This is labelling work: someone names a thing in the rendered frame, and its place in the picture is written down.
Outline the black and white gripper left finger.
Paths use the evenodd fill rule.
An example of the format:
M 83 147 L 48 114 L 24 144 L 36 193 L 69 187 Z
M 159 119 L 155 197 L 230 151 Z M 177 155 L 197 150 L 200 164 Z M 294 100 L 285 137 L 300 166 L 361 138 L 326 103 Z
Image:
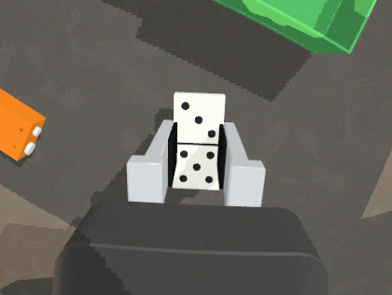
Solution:
M 126 164 L 128 201 L 164 204 L 175 177 L 177 122 L 164 119 L 146 155 L 132 155 Z

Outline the green rack of bins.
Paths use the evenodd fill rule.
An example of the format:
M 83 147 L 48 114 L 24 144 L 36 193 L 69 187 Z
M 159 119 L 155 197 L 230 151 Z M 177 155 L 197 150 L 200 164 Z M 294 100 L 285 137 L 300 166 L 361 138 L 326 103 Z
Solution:
M 350 54 L 377 0 L 212 1 L 314 54 Z

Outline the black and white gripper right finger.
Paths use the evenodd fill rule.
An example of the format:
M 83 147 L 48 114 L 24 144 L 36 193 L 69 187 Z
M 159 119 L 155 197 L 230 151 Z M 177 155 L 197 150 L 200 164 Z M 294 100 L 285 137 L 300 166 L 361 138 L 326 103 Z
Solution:
M 233 122 L 219 124 L 217 177 L 226 206 L 261 207 L 265 167 L 247 158 Z

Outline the orange nine-volt battery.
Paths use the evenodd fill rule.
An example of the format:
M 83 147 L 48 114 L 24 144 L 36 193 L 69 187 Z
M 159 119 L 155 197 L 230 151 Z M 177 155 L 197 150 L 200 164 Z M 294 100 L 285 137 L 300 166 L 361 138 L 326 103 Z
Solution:
M 30 155 L 46 118 L 0 89 L 0 150 L 18 161 Z

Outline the white domino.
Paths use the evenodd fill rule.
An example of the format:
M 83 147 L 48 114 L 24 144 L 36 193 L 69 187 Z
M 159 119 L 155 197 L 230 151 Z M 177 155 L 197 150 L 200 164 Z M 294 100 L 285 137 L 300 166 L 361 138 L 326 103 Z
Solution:
M 175 92 L 177 164 L 173 188 L 219 190 L 217 147 L 225 95 Z

